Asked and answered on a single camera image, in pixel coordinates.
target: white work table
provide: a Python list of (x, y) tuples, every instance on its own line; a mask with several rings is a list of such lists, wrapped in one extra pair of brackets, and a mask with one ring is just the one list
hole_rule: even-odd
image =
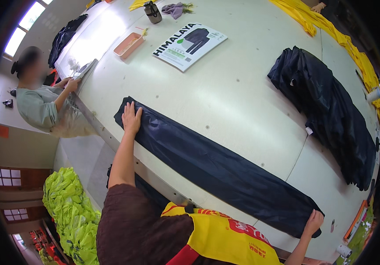
[[(131, 96), (161, 114), (225, 146), (310, 196), (325, 213), (322, 234), (313, 239), (306, 256), (333, 262), (335, 249), (356, 217), (368, 191), (346, 185), (330, 152), (305, 131), (306, 117), (275, 88), (267, 74), (283, 49), (299, 48), (320, 58), (334, 72), (367, 121), (375, 139), (376, 113), (366, 103), (356, 65), (327, 33), (317, 28), (310, 37), (289, 15), (267, 0), (195, 0), (194, 14), (177, 20), (163, 14), (151, 24), (142, 8), (128, 11), (133, 1), (99, 3), (77, 30), (56, 62), (69, 76), (68, 60), (81, 65), (97, 58), (78, 93), (79, 100), (120, 141), (124, 134), (113, 116), (124, 97)], [(156, 2), (160, 9), (172, 2)], [(166, 39), (188, 23), (201, 23), (228, 39), (185, 73), (152, 56)], [(113, 49), (135, 28), (149, 28), (145, 41), (125, 61)], [(207, 209), (221, 211), (254, 225), (271, 244), (292, 252), (298, 239), (224, 203), (177, 174), (140, 144), (134, 148), (136, 172), (157, 188), (161, 180), (178, 194)], [(375, 167), (374, 176), (378, 173)], [(171, 199), (171, 194), (164, 194)], [(330, 233), (331, 222), (334, 231)]]

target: hand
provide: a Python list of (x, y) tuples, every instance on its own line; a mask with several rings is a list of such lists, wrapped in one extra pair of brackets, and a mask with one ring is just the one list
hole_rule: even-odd
[(322, 223), (324, 223), (324, 215), (314, 209), (305, 225), (302, 236), (312, 238), (312, 235), (321, 227)]
[(124, 125), (125, 134), (136, 135), (138, 130), (140, 129), (140, 120), (141, 113), (143, 112), (143, 108), (139, 108), (137, 113), (134, 110), (134, 101), (127, 105), (124, 108), (124, 113), (122, 114), (122, 123)]
[(56, 85), (54, 85), (54, 87), (58, 87), (58, 88), (64, 88), (65, 85), (68, 83), (69, 79), (71, 79), (72, 77), (67, 77), (65, 79), (63, 79), (62, 81), (60, 81), (59, 83), (57, 83)]
[(68, 93), (74, 92), (78, 88), (78, 83), (81, 81), (81, 78), (78, 78), (76, 80), (74, 79), (68, 79), (68, 83), (66, 84), (65, 90), (68, 91)]
[(321, 13), (321, 10), (324, 9), (326, 5), (324, 3), (319, 3), (313, 8), (311, 8), (311, 11), (316, 12), (316, 13)]

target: beige pants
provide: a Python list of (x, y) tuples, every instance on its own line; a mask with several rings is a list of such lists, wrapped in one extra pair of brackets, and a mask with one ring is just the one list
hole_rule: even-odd
[(50, 134), (59, 138), (98, 135), (81, 111), (69, 104), (60, 123), (50, 129)]

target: pink plastic tray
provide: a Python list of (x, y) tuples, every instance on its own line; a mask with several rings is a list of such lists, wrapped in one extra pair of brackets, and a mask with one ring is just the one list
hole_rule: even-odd
[(126, 37), (114, 50), (113, 52), (118, 55), (121, 59), (126, 59), (140, 44), (144, 41), (143, 36), (132, 32), (128, 37)]

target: window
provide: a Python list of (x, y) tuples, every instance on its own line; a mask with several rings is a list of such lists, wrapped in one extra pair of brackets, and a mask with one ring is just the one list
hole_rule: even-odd
[(0, 168), (0, 186), (21, 186), (21, 170)]
[(23, 248), (26, 249), (26, 246), (24, 245), (24, 241), (22, 240), (22, 237), (19, 234), (14, 234), (12, 235), (13, 238), (18, 241), (19, 245)]
[(24, 15), (8, 41), (3, 57), (12, 60), (28, 30), (53, 0), (37, 0)]
[(27, 209), (3, 210), (7, 221), (18, 221), (28, 219)]

